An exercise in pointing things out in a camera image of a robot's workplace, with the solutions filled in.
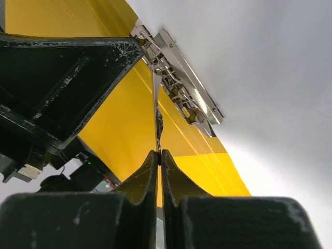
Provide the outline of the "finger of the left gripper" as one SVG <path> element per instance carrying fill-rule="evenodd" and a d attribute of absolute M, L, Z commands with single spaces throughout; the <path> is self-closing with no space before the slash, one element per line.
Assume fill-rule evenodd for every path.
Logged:
<path fill-rule="evenodd" d="M 143 55 L 132 37 L 1 33 L 1 128 L 58 153 Z"/>

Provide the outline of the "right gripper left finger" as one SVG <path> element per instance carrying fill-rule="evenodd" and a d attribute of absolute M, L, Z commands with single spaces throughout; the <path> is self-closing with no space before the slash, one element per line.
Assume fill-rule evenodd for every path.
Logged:
<path fill-rule="evenodd" d="M 155 248 L 158 154 L 107 193 L 21 193 L 1 204 L 1 248 Z"/>

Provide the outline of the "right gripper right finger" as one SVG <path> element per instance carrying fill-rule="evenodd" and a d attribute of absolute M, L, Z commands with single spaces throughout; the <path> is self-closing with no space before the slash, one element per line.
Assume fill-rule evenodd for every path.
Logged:
<path fill-rule="evenodd" d="M 291 198 L 214 197 L 171 153 L 161 154 L 166 248 L 320 248 L 306 211 Z"/>

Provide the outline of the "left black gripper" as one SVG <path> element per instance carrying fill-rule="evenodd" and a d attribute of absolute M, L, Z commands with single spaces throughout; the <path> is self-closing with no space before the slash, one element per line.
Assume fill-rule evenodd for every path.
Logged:
<path fill-rule="evenodd" d="M 72 159 L 82 165 L 69 177 L 63 173 L 42 181 L 40 192 L 90 192 L 104 179 L 103 162 L 88 150 L 83 141 L 76 137 L 60 153 L 50 152 L 22 139 L 15 139 L 1 145 L 1 174 L 3 183 L 13 177 L 29 183 L 37 179 L 48 164 L 60 169 Z"/>

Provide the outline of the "yellow plastic folder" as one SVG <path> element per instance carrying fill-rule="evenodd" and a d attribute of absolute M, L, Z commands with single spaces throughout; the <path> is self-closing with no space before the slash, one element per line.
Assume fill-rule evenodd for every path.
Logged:
<path fill-rule="evenodd" d="M 127 36 L 137 15 L 125 1 L 6 1 L 5 31 L 28 36 Z M 140 61 L 80 132 L 80 138 L 124 181 L 155 148 L 151 73 Z M 164 91 L 161 146 L 177 166 L 214 196 L 248 197 L 220 140 L 188 124 Z"/>

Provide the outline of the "silver folder clip mechanism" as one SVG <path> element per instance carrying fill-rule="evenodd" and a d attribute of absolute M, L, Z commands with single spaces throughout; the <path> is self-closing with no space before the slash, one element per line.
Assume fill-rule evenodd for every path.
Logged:
<path fill-rule="evenodd" d="M 158 107 L 160 89 L 189 125 L 205 137 L 216 138 L 212 125 L 219 125 L 223 115 L 167 31 L 152 36 L 146 26 L 137 21 L 131 36 L 142 43 L 144 62 L 152 72 L 153 102 L 157 149 L 161 149 L 163 116 Z"/>

